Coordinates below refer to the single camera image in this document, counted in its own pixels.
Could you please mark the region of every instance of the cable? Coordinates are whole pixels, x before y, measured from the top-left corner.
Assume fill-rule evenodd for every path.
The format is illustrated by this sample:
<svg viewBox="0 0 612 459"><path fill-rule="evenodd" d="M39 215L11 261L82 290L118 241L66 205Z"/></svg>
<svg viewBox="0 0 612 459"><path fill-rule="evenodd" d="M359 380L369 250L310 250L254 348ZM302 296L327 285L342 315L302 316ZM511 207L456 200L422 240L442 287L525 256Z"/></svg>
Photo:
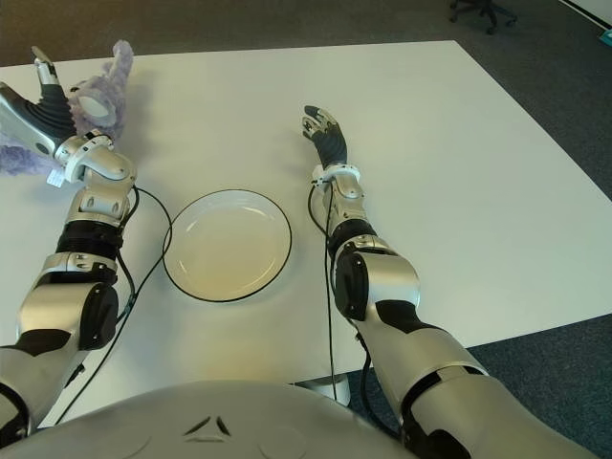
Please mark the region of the cable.
<svg viewBox="0 0 612 459"><path fill-rule="evenodd" d="M155 201L157 201L157 204L159 204L160 208L162 208L162 210L164 211L165 218L168 221L168 232L167 232L168 238L167 238L167 241L166 241L166 243L164 245L164 249L162 250L162 254L157 259L157 261L155 262L153 267L149 270L149 272L146 274L146 276L142 280L140 287L136 290L136 298L138 298L138 295L141 294L141 290L142 290L142 287L144 286L144 282L146 282L148 280L149 276L151 274L153 274L155 269L158 267L158 265L164 259L164 256L165 256L166 252L170 248L170 243L172 242L172 218L170 217L170 214L168 213L167 208L165 208L164 204L162 204L162 201L160 201L155 195L153 195L152 193L148 192L146 189L138 188L137 186L135 186L135 189L137 189L138 191L142 191L144 194L147 194L148 196L153 198Z"/></svg>
<svg viewBox="0 0 612 459"><path fill-rule="evenodd" d="M117 344L117 341L119 340L121 332L123 331L123 328L125 327L125 324L127 323L127 319L129 319L130 315L132 314L132 311L134 310L134 305L136 304L136 300L138 299L138 296L139 296L139 294L142 291L142 287L144 286L144 283L148 280L149 276L155 271L157 266L164 259L164 255L167 252L168 248L170 247L170 243L172 242L172 218L170 218L170 214L168 213L168 211L165 208L164 204L162 204L162 202L156 196L154 196L153 194L151 194L150 192L146 191L143 188L138 188L137 186L134 186L134 191L136 193L137 198L136 198L136 202L135 202L134 208L132 209L132 211L130 211L130 213L128 214L128 217L131 218L131 216L134 214L135 209L138 207L138 202L139 202L138 191L142 191L143 193L145 193L145 194L149 195L151 198L153 198L160 205L162 210L164 211L165 218L168 221L168 233L167 233L168 237L167 237L166 243L164 245L164 248L162 250L162 255L157 259L157 261L155 262L153 267L146 274L146 276L142 280L141 284L139 285L138 289L136 289L136 292L133 293L132 295L130 295L130 297L128 298L127 304L125 305L125 308L123 309L123 312L120 315L120 317L123 318L123 322L121 323L121 326L120 326L118 332L115 334L115 337L113 338L113 341L111 342L111 345L106 350L106 353L104 354L104 357L102 357L102 360L100 361L100 363L98 364L98 366L94 370L94 373L92 373L92 376L89 377L87 382L79 389L79 391L76 393L76 395L73 397L73 399L68 403L66 408L59 415L59 417L57 418L57 421L55 421L55 426L57 426L62 421L62 419L64 419L66 414L68 414L68 412L70 411L70 408L73 407L73 405L78 400L80 395L85 391L85 389L89 386L91 381L96 377L96 375L98 374L99 370L102 368L104 363L108 360L108 357L110 356L111 351L113 350L113 348ZM127 223L127 221L129 220L128 217L126 217L124 219L124 223ZM121 260L120 261L121 269L124 270L125 273L128 273L127 268L125 267L125 264L122 263L122 258L120 258L119 255L118 255L117 258L118 258L118 260Z"/></svg>
<svg viewBox="0 0 612 459"><path fill-rule="evenodd" d="M327 236L327 232L318 223L317 219L315 218L315 215L313 214L312 202L313 202L313 192L315 191L315 187L316 186L313 185L313 187L310 188L310 193L308 193L308 214L310 215L310 218L313 221L313 223L315 224L315 226L317 226L317 228L321 231L321 233L326 237L326 239L325 239L325 247L327 247L327 243L329 242L329 238ZM329 272L331 274L330 279L329 279L329 281L330 281L329 283L332 286L332 292L334 293L334 295L336 295L336 282L334 281L334 276L333 276L335 256L336 256L335 254L331 255L331 259L330 259L330 262L329 262L329 266L330 266Z"/></svg>
<svg viewBox="0 0 612 459"><path fill-rule="evenodd" d="M325 229L323 229L323 227L318 223L317 219L315 218L315 215L313 214L312 201L315 188L316 186L313 185L313 187L310 188L310 193L308 193L308 214L310 215L311 220L313 220L313 223L317 226L317 228L323 233L323 235L326 235L327 233L325 232Z"/></svg>
<svg viewBox="0 0 612 459"><path fill-rule="evenodd" d="M374 409L372 409L372 405L370 404L370 401L367 398L367 391L365 390L365 385L367 383L367 374L369 372L370 363L372 362L372 359L370 358L370 352L368 351L367 346L365 345L365 341L363 340L363 337L360 334L357 334L357 339L360 341L361 346L363 346L363 349L365 350L365 363L363 364L363 369L361 370L361 378L360 378L361 403L363 404L363 407L365 408L365 411L367 412L370 419L374 422L374 424L376 424L376 426L380 430L382 430L384 433L386 433L389 437L393 438L394 440L400 440L400 433L396 432L391 427L386 425L381 420L381 418L377 416L377 414L374 412Z"/></svg>
<svg viewBox="0 0 612 459"><path fill-rule="evenodd" d="M119 251L117 253L117 261L119 263L119 266L121 266L121 270L123 271L123 274L125 274L125 277L127 278L127 283L130 286L130 296L128 298L133 298L134 295L136 294L136 287L134 285L134 279L132 278L132 274L130 273L130 271L127 269L127 266L125 266L125 262L123 261L123 256L121 256L121 251ZM121 321L121 319L127 314L127 304L129 304L129 300L128 303L126 303L126 307L123 308L123 311L121 311L121 314L119 314L119 316L117 317L117 322L115 323L119 323Z"/></svg>
<svg viewBox="0 0 612 459"><path fill-rule="evenodd" d="M329 339L329 366L332 371L332 388L334 389L334 400L338 401L338 392L336 390L336 369L334 368L334 342L332 333L332 301L329 296L329 271L327 268L327 246L329 244L329 220L332 214L332 204L334 201L334 192L330 191L329 207L327 208L327 222L325 224L325 246L323 247L323 266L325 267L325 293L327 295L327 332Z"/></svg>
<svg viewBox="0 0 612 459"><path fill-rule="evenodd" d="M121 232L123 232L123 230L125 229L127 222L130 221L130 219L132 218L132 215L134 215L134 213L136 212L136 209L138 208L139 204L141 203L141 194L138 192L138 189L135 186L132 186L132 189L134 190L134 206L130 209L129 212L127 212L127 215L125 215L125 217L123 218L123 220L121 220L121 224L120 224L120 229ZM130 270L127 269L127 266L125 266L125 261L123 260L123 256L121 255L121 251L118 251L117 253L117 261L119 263L119 266L121 267L121 270L123 271L123 274L125 275L125 277L127 278L127 283L130 286L130 298L132 296L134 296L134 294L136 293L136 287L134 284L134 278L132 277L132 274L130 273ZM119 323L120 320L125 316L126 310L125 308L123 308L123 311L121 312L121 314L117 317L117 322Z"/></svg>

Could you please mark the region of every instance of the robotic hand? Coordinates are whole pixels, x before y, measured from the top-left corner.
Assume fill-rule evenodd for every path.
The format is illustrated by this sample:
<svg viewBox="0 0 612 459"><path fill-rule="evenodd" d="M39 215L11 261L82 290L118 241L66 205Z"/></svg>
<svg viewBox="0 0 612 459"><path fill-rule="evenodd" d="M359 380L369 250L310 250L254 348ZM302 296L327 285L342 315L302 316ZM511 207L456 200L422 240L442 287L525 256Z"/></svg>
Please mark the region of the robotic hand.
<svg viewBox="0 0 612 459"><path fill-rule="evenodd" d="M427 458L594 457L529 413L449 333L419 320L419 278L368 222L338 123L319 108L305 112L303 134L322 164L313 175L336 305L371 354L405 446Z"/></svg>
<svg viewBox="0 0 612 459"><path fill-rule="evenodd" d="M0 129L59 164L63 180L83 182L55 253L20 310L18 340L0 348L0 446L27 436L88 352L115 334L116 258L127 194L136 180L129 160L98 131L77 137L55 66L33 47L41 99L34 104L0 82Z"/></svg>

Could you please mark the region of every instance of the robot finger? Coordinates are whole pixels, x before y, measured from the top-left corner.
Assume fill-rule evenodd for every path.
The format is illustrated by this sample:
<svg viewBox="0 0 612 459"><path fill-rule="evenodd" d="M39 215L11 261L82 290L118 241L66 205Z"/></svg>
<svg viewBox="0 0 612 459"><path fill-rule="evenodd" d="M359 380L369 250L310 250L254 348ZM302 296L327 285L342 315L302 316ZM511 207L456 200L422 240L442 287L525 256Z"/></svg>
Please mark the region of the robot finger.
<svg viewBox="0 0 612 459"><path fill-rule="evenodd" d="M319 122L312 117L303 117L302 134L304 137L311 140L317 132L324 132L323 127L319 124Z"/></svg>

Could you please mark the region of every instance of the robot forearm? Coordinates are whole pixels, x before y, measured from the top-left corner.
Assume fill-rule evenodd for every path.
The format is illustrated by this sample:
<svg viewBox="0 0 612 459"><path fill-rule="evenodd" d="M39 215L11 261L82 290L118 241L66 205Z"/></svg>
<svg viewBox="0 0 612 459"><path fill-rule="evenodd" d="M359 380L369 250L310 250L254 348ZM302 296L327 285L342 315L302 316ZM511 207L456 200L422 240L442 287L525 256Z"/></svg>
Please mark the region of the robot forearm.
<svg viewBox="0 0 612 459"><path fill-rule="evenodd" d="M359 330L406 447L427 458L595 457L541 423L449 333L418 319L419 278L367 221L337 123L315 107L306 113L304 135L325 166L314 178L329 211L336 305Z"/></svg>
<svg viewBox="0 0 612 459"><path fill-rule="evenodd" d="M42 99L34 105L0 83L0 121L24 145L53 158L65 180L85 187L21 306L17 343L0 347L0 448L34 430L88 352L114 336L119 302L112 285L136 180L134 166L107 136L75 135L55 68L34 53Z"/></svg>

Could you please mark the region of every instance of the purple plush toy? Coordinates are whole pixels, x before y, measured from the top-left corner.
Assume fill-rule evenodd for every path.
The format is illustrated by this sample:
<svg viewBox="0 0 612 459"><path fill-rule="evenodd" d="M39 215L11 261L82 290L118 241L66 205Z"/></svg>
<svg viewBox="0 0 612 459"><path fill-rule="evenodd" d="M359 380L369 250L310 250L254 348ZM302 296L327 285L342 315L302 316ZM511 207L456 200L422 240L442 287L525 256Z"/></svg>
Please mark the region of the purple plush toy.
<svg viewBox="0 0 612 459"><path fill-rule="evenodd" d="M66 94L79 136L99 129L117 140L125 125L125 85L134 53L127 41L113 47L115 58L103 64L104 74L81 81ZM0 174L48 174L56 164L0 132Z"/></svg>

